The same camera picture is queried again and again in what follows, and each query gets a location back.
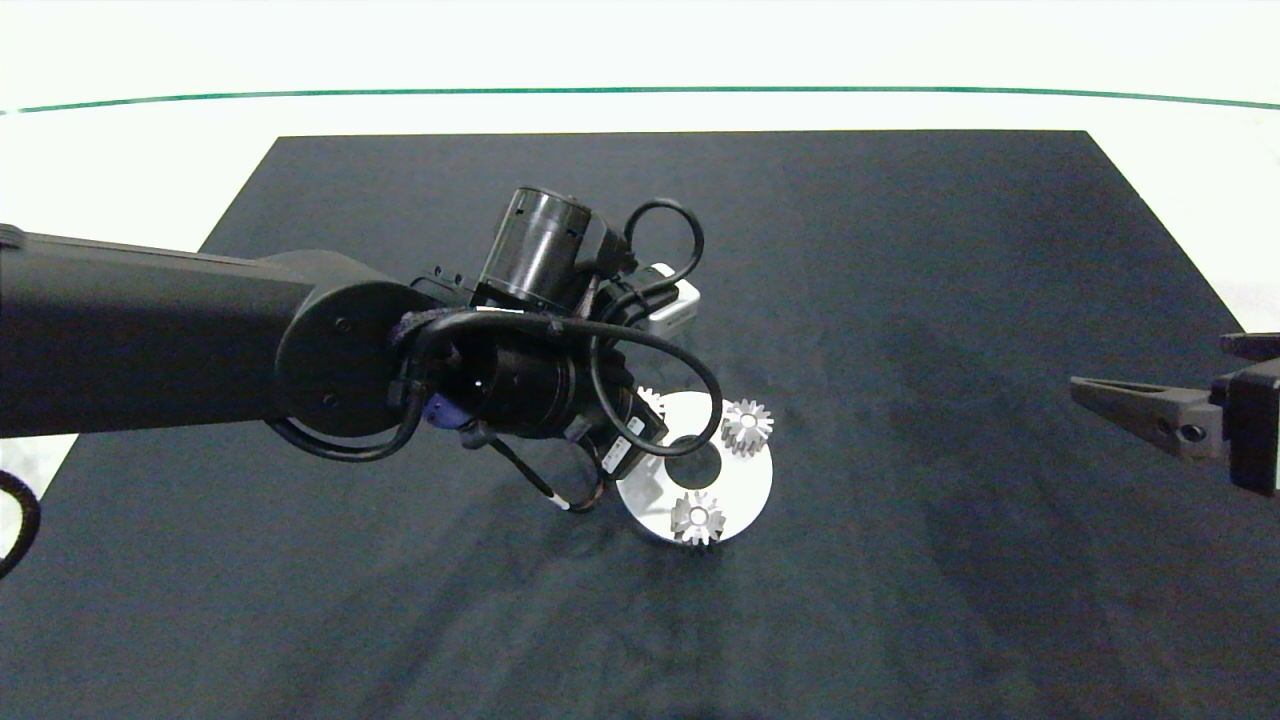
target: metal gear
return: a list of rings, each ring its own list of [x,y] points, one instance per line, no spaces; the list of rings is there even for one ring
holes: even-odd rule
[[[644,400],[659,418],[667,416],[667,405],[662,401],[660,395],[646,387],[637,387],[636,395],[640,396],[640,400]]]
[[[712,544],[724,533],[724,514],[708,493],[686,492],[671,509],[671,532],[685,544]]]
[[[769,442],[773,433],[772,413],[764,405],[745,397],[739,402],[724,404],[724,419],[721,420],[721,441],[735,455],[751,457]]]

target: black cable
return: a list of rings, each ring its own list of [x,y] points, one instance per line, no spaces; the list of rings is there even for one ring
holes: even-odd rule
[[[698,215],[695,215],[692,210],[685,208],[684,205],[676,202],[675,200],[669,200],[666,197],[655,197],[645,202],[644,205],[640,205],[631,213],[631,217],[627,218],[627,224],[622,229],[622,237],[626,240],[627,247],[634,249],[635,243],[632,241],[632,237],[635,234],[635,228],[636,224],[640,222],[640,218],[643,218],[645,213],[650,210],[657,210],[658,208],[667,208],[668,210],[675,210],[676,213],[680,214],[681,218],[685,219],[686,223],[689,223],[689,229],[694,236],[694,250],[689,256],[689,263],[686,263],[684,268],[672,273],[671,277],[660,278],[641,288],[625,288],[627,290],[627,292],[618,296],[617,300],[611,302],[609,306],[605,307],[603,313],[600,313],[599,318],[605,323],[608,323],[614,314],[621,311],[627,305],[632,305],[640,301],[644,296],[649,296],[660,290],[672,287],[680,281],[685,279],[686,277],[689,277],[690,273],[694,272],[695,268],[698,268],[698,264],[701,263],[703,260],[703,250],[707,246],[707,234],[703,232],[703,223],[698,219]]]
[[[305,450],[311,455],[324,457],[325,460],[338,460],[339,462],[372,462],[374,460],[381,460],[383,457],[393,455],[396,451],[404,447],[410,438],[413,437],[419,423],[422,421],[422,407],[426,406],[426,386],[420,382],[410,382],[408,398],[404,402],[404,414],[401,416],[401,423],[396,430],[396,436],[381,445],[372,445],[369,447],[352,447],[321,439],[297,427],[287,418],[271,419],[268,420],[266,424],[270,425],[271,429],[280,437],[289,441],[289,443],[294,447]]]
[[[686,263],[685,266],[681,268],[680,270],[672,273],[669,277],[660,278],[653,283],[649,283],[645,287],[631,288],[622,286],[626,290],[626,292],[618,296],[617,300],[611,302],[604,309],[604,311],[600,313],[600,319],[604,320],[605,323],[608,323],[617,313],[622,311],[628,305],[634,304],[644,305],[646,296],[657,293],[668,287],[672,287],[680,281],[685,279],[686,277],[689,277],[690,273],[694,272],[695,268],[698,268],[698,264],[703,259],[703,250],[707,246],[707,236],[703,232],[703,224],[701,222],[699,222],[698,215],[695,215],[692,210],[689,210],[680,202],[664,197],[655,197],[645,202],[644,205],[640,205],[639,208],[635,209],[635,211],[631,213],[631,217],[627,218],[627,224],[622,229],[622,236],[627,241],[627,247],[634,247],[632,237],[635,234],[635,228],[636,224],[640,222],[640,218],[643,218],[645,213],[655,210],[658,208],[667,208],[669,210],[675,210],[676,213],[680,214],[680,217],[685,219],[686,223],[689,223],[689,231],[692,233],[694,238],[694,249],[690,252],[689,263]],[[639,320],[640,318],[641,315],[637,315],[636,318],[634,318],[634,320]],[[596,336],[590,340],[586,348],[586,361],[588,361],[588,370],[591,377],[591,387],[595,389],[595,396],[600,402],[600,407],[604,410],[604,415],[609,419],[609,423],[622,437],[627,438],[632,445],[635,445],[640,450],[644,450],[645,452],[649,452],[650,455],[662,455],[666,457],[689,455],[690,452],[694,452],[699,447],[707,445],[707,439],[701,439],[703,436],[700,434],[698,436],[699,438],[698,442],[691,442],[686,445],[672,443],[669,446],[669,448],[677,448],[678,451],[659,452],[655,448],[664,446],[650,443],[648,441],[644,441],[635,433],[632,433],[622,421],[622,419],[618,418],[617,410],[613,409],[613,404],[609,401],[608,395],[604,392],[604,383],[600,379],[600,347],[602,347],[602,338]],[[718,396],[718,393],[714,392],[712,393],[712,421],[716,424],[719,424],[721,400],[722,398]],[[708,428],[712,430],[712,434],[714,434],[714,428],[710,428],[710,425],[708,425]]]
[[[530,468],[527,462],[521,460],[520,456],[516,455],[516,451],[512,450],[511,446],[507,445],[506,442],[498,438],[493,438],[492,441],[489,441],[489,445],[493,446],[493,448],[497,450],[499,455],[509,460],[511,464],[515,465],[517,470],[520,470],[520,474],[524,475],[525,479],[530,482],[530,484],[538,488],[538,492],[543,493],[543,497],[554,502],[556,506],[559,507],[561,510],[568,510],[570,512],[582,514],[582,512],[590,512],[591,509],[595,507],[595,503],[604,495],[604,480],[607,478],[604,470],[602,470],[599,466],[599,461],[595,457],[594,450],[584,443],[585,439],[586,438],[579,441],[577,446],[581,447],[584,451],[586,451],[586,454],[591,457],[591,464],[596,470],[595,487],[591,489],[591,495],[589,495],[585,500],[580,500],[577,502],[568,502],[567,500],[561,497],[559,493],[552,489],[552,487],[547,484],[547,480],[544,480],[541,475],[538,474],[536,470]]]
[[[0,578],[4,578],[18,562],[22,561],[32,543],[36,542],[36,533],[40,532],[40,498],[31,492],[27,483],[14,475],[0,470],[0,491],[18,501],[22,510],[22,524],[18,525],[18,539],[13,542],[13,548],[4,557],[0,557]]]
[[[707,445],[707,442],[716,434],[716,430],[719,429],[724,395],[721,392],[719,382],[716,379],[710,368],[678,345],[662,340],[660,337],[652,336],[646,332],[623,328],[620,325],[611,325],[607,323],[534,315],[529,313],[507,313],[500,310],[460,310],[452,315],[435,320],[419,331],[417,337],[413,338],[413,347],[410,351],[407,377],[424,377],[422,364],[428,361],[434,351],[443,347],[444,342],[453,334],[474,328],[506,328],[531,334],[543,333],[550,337],[586,336],[593,338],[614,338],[625,342],[635,342],[660,352],[666,352],[687,365],[707,386],[707,392],[712,396],[712,416],[708,419],[707,427],[703,428],[701,433],[690,441],[684,443],[672,443],[671,446],[657,445],[631,432],[631,429],[626,427],[626,423],[623,423],[623,420],[618,416],[617,410],[613,409],[613,404],[608,400],[608,393],[604,389],[604,380],[600,378],[599,361],[596,360],[595,363],[591,363],[589,368],[591,386],[595,389],[596,398],[600,401],[600,409],[604,411],[605,416],[608,416],[609,423],[613,424],[614,430],[631,442],[631,445],[650,455],[675,457],[678,455],[689,455],[690,452],[694,452],[699,447]]]

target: green line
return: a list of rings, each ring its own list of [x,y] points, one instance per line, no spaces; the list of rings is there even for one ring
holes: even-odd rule
[[[201,92],[192,95],[156,95],[151,97],[122,97],[92,102],[67,102],[61,105],[36,105],[3,114],[52,113],[110,108],[113,105],[145,105],[150,102],[183,102],[188,100],[242,100],[246,97],[339,97],[352,95],[654,95],[673,92],[937,92],[977,95],[1048,95],[1066,97],[1105,97],[1112,100],[1149,100],[1156,102],[1183,102],[1190,105],[1220,105],[1254,110],[1280,110],[1280,102],[1253,100],[1222,100],[1216,97],[1188,97],[1183,95],[1152,95],[1147,92],[1111,92],[1105,90],[1053,90],[1038,87],[925,87],[925,86],[658,86],[658,87],[393,87],[375,90],[266,90],[260,92]]]

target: sticker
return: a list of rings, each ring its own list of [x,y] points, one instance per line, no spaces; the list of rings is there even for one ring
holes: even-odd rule
[[[644,429],[644,420],[640,418],[631,418],[627,420],[627,429],[635,434],[640,434],[640,430]],[[631,441],[618,436],[618,439],[613,441],[613,447],[611,447],[609,451],[604,454],[604,459],[600,460],[600,468],[604,468],[605,473],[617,470],[618,464],[622,462],[622,459],[627,456],[630,450]]]

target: hole in disc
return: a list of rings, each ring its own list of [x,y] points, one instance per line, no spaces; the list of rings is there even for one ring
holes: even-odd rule
[[[675,442],[687,442],[686,438],[692,437],[685,436]],[[666,465],[667,474],[677,486],[685,489],[703,489],[719,477],[719,451],[712,443],[707,443],[689,455],[668,457]]]

